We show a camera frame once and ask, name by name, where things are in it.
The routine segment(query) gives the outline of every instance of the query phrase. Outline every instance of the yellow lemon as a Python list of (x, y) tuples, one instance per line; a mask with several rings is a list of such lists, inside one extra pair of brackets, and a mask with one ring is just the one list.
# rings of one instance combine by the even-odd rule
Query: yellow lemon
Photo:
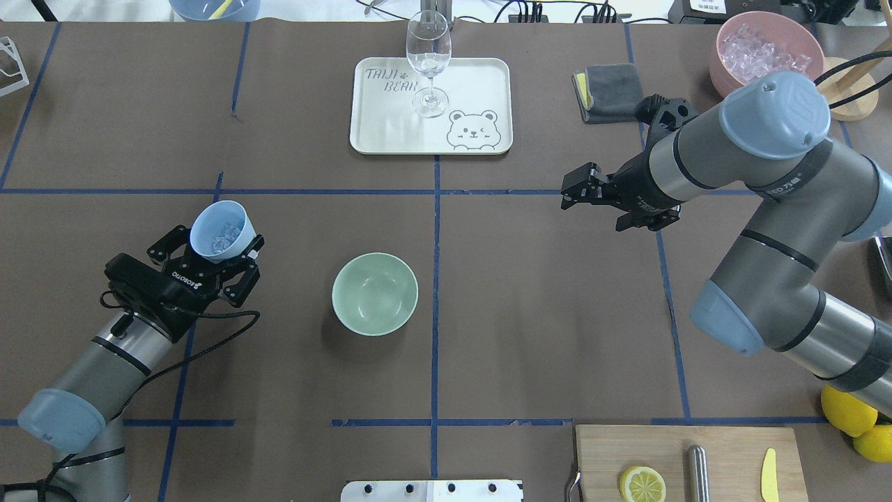
[(853, 438), (869, 431), (877, 423), (876, 409), (829, 385), (821, 390), (821, 408), (830, 424)]
[(625, 502), (664, 502), (666, 483), (657, 471), (635, 465), (620, 477), (619, 492)]
[(855, 451), (872, 462), (892, 462), (892, 425), (876, 425), (852, 439)]

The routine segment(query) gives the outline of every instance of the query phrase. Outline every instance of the bear drawing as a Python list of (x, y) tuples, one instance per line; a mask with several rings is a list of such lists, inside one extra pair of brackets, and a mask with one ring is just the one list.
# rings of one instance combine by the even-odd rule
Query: bear drawing
[(501, 134), (496, 128), (499, 118), (492, 110), (479, 115), (465, 114), (455, 110), (449, 114), (452, 127), (446, 140), (456, 150), (495, 150), (501, 141)]

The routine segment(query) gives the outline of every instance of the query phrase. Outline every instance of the green bowl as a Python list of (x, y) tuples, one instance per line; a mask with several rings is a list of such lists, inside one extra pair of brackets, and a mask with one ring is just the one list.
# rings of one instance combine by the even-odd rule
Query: green bowl
[(380, 337), (400, 328), (418, 304), (418, 281), (400, 258), (368, 253), (350, 260), (334, 279), (332, 306), (349, 330)]

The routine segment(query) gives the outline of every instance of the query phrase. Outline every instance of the white plastic object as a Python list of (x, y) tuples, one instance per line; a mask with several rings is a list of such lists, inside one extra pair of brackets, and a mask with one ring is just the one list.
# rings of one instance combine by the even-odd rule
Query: white plastic object
[[(218, 253), (213, 248), (213, 242), (224, 233), (227, 225), (237, 227), (240, 233), (232, 245)], [(221, 200), (205, 207), (195, 218), (189, 233), (189, 245), (195, 253), (216, 264), (243, 252), (255, 237), (257, 232), (244, 207), (234, 200)]]
[(18, 66), (15, 71), (8, 71), (10, 69), (7, 68), (6, 70), (4, 70), (4, 66), (0, 64), (0, 73), (2, 73), (9, 79), (15, 79), (16, 77), (21, 76), (21, 79), (14, 81), (12, 84), (0, 87), (0, 96), (6, 96), (13, 91), (17, 91), (21, 88), (27, 87), (30, 81), (28, 80), (28, 74), (25, 72), (25, 65), (21, 62), (19, 49), (16, 48), (15, 42), (13, 42), (9, 37), (1, 37), (0, 50), (11, 57)]
[(434, 77), (434, 87), (450, 100), (438, 117), (422, 117), (412, 107), (412, 97), (427, 85), (404, 57), (360, 61), (353, 74), (353, 148), (366, 155), (497, 155), (511, 148), (511, 79), (504, 61), (452, 58)]
[(341, 502), (523, 502), (523, 486), (512, 480), (352, 481)]

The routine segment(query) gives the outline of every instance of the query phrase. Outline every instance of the gray towel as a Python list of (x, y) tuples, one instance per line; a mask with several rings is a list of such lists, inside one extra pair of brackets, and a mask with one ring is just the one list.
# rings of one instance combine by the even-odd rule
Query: gray towel
[[(579, 75), (584, 74), (588, 95), (583, 95)], [(589, 124), (635, 121), (635, 106), (644, 99), (634, 64), (599, 64), (573, 75), (582, 121)]]

